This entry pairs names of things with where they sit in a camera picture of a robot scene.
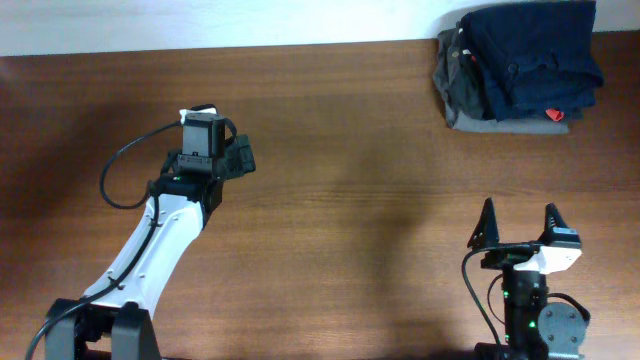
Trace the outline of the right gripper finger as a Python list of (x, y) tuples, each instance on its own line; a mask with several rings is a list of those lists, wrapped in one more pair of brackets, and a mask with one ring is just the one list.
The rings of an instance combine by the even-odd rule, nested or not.
[(499, 230), (497, 225), (494, 203), (491, 198), (484, 201), (481, 215), (467, 243), (472, 250), (493, 247), (499, 244)]
[(562, 218), (554, 203), (545, 207), (544, 230), (539, 240), (566, 240), (570, 238), (570, 227)]

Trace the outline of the navy blue shorts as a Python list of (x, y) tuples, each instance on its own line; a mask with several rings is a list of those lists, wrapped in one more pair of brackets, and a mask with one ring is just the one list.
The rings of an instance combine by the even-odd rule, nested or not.
[(565, 115), (595, 104), (603, 73), (591, 55), (594, 1), (505, 3), (460, 19), (498, 121)]

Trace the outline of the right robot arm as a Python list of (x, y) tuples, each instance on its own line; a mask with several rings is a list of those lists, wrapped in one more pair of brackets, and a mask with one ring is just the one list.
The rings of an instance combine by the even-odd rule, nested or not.
[[(568, 270), (582, 255), (578, 232), (563, 220), (557, 207), (545, 206), (544, 229), (536, 240), (502, 243), (493, 200), (484, 201), (461, 263), (462, 279), (493, 336), (478, 343), (475, 359), (582, 359), (591, 314), (573, 297), (552, 293), (547, 276)], [(481, 267), (496, 270), (501, 283), (505, 334), (499, 336), (490, 317), (492, 306), (482, 305), (467, 273), (467, 263), (482, 254)]]

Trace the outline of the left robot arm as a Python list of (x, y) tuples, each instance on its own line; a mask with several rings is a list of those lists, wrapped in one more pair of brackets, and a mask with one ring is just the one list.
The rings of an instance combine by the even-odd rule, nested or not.
[(222, 202), (226, 181), (255, 171), (249, 139), (212, 104), (183, 109), (182, 146), (168, 153), (139, 201), (144, 213), (107, 270), (78, 300), (58, 299), (26, 351), (48, 359), (94, 359), (89, 343), (108, 336), (110, 359), (158, 359), (152, 325), (178, 261)]

